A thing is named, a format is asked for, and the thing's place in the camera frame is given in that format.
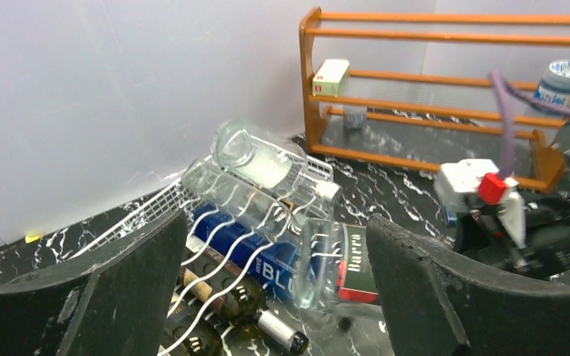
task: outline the bottle cap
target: bottle cap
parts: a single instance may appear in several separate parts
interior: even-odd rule
[[[341,194],[342,187],[334,182],[322,180],[315,185],[315,195],[328,205],[334,205]]]
[[[543,74],[543,79],[555,87],[570,90],[570,59],[550,63]]]

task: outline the yellow object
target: yellow object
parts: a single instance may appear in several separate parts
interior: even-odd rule
[[[26,236],[25,237],[25,243],[32,243],[34,241],[40,240],[42,236],[40,235],[36,235],[36,236]]]

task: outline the wooden rail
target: wooden rail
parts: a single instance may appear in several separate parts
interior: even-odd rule
[[[527,25],[527,26],[561,26],[570,27],[570,15],[482,15],[482,14],[419,14],[419,13],[323,13],[320,7],[312,9],[303,17],[298,36],[301,51],[301,81],[303,90],[303,106],[305,132],[307,135],[307,150],[311,153],[329,154],[351,159],[363,159],[385,165],[408,167],[424,171],[438,171],[439,164],[418,162],[402,157],[384,156],[370,152],[353,151],[345,148],[331,147],[321,144],[321,138],[327,121],[331,115],[342,115],[342,111],[328,107],[320,110],[320,104],[341,103],[360,105],[371,108],[396,109],[417,113],[432,113],[440,116],[455,116],[463,119],[477,119],[490,122],[501,121],[498,113],[475,111],[461,108],[441,108],[431,105],[419,105],[408,102],[390,102],[376,99],[350,97],[313,96],[311,85],[314,76],[312,65],[313,42],[315,37],[337,37],[350,39],[381,39],[399,41],[428,41],[428,42],[464,42],[486,43],[496,45],[525,45],[570,47],[570,36],[526,36],[526,35],[497,35],[475,33],[434,33],[409,31],[357,30],[339,28],[320,28],[322,22],[395,22],[395,23],[425,23],[425,24],[468,24],[468,25]],[[488,88],[491,83],[486,79],[458,78],[446,76],[425,76],[409,73],[392,73],[374,70],[350,71],[352,77],[378,80],[393,80],[402,82],[418,82],[437,85],[461,85],[476,88]],[[512,82],[522,90],[533,91],[537,83]],[[476,134],[500,135],[498,128],[484,128],[475,125],[464,125],[455,122],[437,122],[432,120],[407,119],[400,116],[368,113],[368,119],[396,122],[405,125],[427,126],[432,128],[451,129],[473,132]],[[514,122],[518,125],[529,125],[537,128],[560,128],[566,120],[553,118],[537,118],[516,116]],[[564,172],[562,155],[549,147],[541,130],[516,131],[515,136],[530,141],[535,177],[515,177],[522,187],[537,191],[550,191],[558,183]]]

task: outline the wine bottle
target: wine bottle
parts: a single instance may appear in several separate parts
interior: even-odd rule
[[[300,309],[382,320],[366,228],[308,219],[294,263],[292,300]]]
[[[202,240],[196,236],[189,236],[185,251],[192,257],[203,246]],[[207,247],[192,263],[180,268],[178,282],[183,286],[188,286],[200,276],[213,271],[223,261],[223,258],[224,256],[217,251]],[[199,301],[205,303],[214,294],[228,288],[241,272],[242,270],[234,263],[226,261],[222,270],[208,280],[191,287],[190,292]],[[209,305],[209,308],[233,325],[246,320],[255,321],[259,329],[294,355],[302,355],[309,345],[309,339],[305,334],[287,325],[267,307],[261,285],[250,276],[244,276],[234,289],[217,298]]]
[[[174,293],[171,302],[175,303],[177,298],[178,295]],[[197,313],[191,306],[180,302],[165,321],[161,346],[165,349],[171,346],[187,331],[196,316]],[[169,356],[222,356],[222,354],[222,339],[215,328],[205,320],[200,320],[189,336],[168,352]]]

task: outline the blue box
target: blue box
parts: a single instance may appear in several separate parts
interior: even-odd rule
[[[442,206],[442,211],[445,214],[445,224],[448,228],[455,228],[458,225],[458,216],[453,211],[449,210],[446,206]]]
[[[213,205],[204,205],[194,212],[194,220],[197,221],[200,216],[215,210]],[[230,221],[230,215],[222,212],[210,214],[204,217],[195,228],[195,236],[202,241],[206,241],[219,224]],[[248,228],[236,222],[235,224],[225,226],[217,230],[211,243],[213,249],[219,253],[226,255],[230,246],[243,234],[250,232]],[[266,245],[268,242],[253,234],[239,243],[230,260],[237,266],[243,268],[251,255],[257,248]],[[261,252],[248,270],[248,274],[259,280],[261,284],[267,283],[277,296],[286,299],[292,299],[292,265],[296,258],[298,247],[291,243],[279,243],[271,248]]]

